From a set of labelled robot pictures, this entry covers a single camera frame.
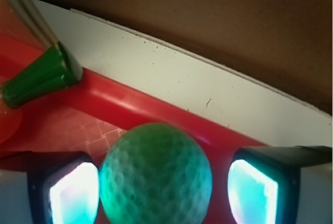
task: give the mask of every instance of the red plastic surface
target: red plastic surface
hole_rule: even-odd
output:
[[[39,49],[0,36],[0,75],[14,76],[41,53]],[[148,122],[165,122],[184,130],[203,148],[212,168],[213,194],[204,223],[234,223],[226,184],[232,156],[242,146],[258,146],[263,145],[262,143],[85,69],[81,85],[25,105],[22,126],[8,142],[0,145],[0,150],[14,151],[16,146],[21,145],[22,148],[22,143],[26,143],[25,148],[30,149],[41,145],[46,151],[53,151],[54,146],[59,145],[63,146],[63,150],[79,150],[79,145],[69,145],[71,141],[68,134],[64,133],[67,126],[56,131],[59,136],[49,138],[48,126],[54,128],[55,123],[52,120],[44,122],[44,118],[54,107],[60,108],[60,111],[67,107],[67,110],[73,110],[75,114],[84,114],[84,117],[93,119],[92,123],[89,123],[95,128],[87,129],[87,123],[82,120],[69,120],[67,114],[70,112],[57,113],[63,121],[67,121],[65,125],[80,122],[76,131],[81,130],[85,134],[72,138],[73,142],[85,140],[83,147],[87,148],[91,144],[87,137],[89,135],[99,138],[100,143],[103,143],[101,140],[106,140],[104,146],[99,146],[99,158],[96,157],[99,162],[112,142],[122,133],[122,130],[115,126],[128,130]],[[113,124],[114,129],[110,133],[117,132],[117,135],[113,135],[113,141],[109,141],[106,136],[100,138],[100,123],[107,126],[112,126],[109,123]]]

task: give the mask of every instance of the red plastic rail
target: red plastic rail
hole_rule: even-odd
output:
[[[39,49],[0,35],[0,75],[13,77],[41,54]],[[213,193],[204,223],[234,223],[227,198],[232,156],[242,146],[262,143],[87,69],[79,86],[52,97],[125,130],[164,122],[187,132],[205,151],[213,173]]]

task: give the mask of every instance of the cyan light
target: cyan light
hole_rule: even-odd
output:
[[[90,224],[97,216],[98,169],[81,163],[56,182],[49,191],[54,224]]]
[[[228,173],[228,198],[237,223],[275,223],[278,183],[245,160]]]

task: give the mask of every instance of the light panel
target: light panel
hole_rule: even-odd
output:
[[[94,223],[99,202],[98,169],[81,163],[49,191],[54,224]]]
[[[278,183],[247,161],[234,161],[228,173],[228,198],[237,223],[275,223]]]

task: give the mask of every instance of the green golf ball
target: green golf ball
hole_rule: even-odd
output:
[[[117,223],[201,223],[212,172],[200,146],[161,123],[136,127],[111,148],[100,169],[100,198]]]

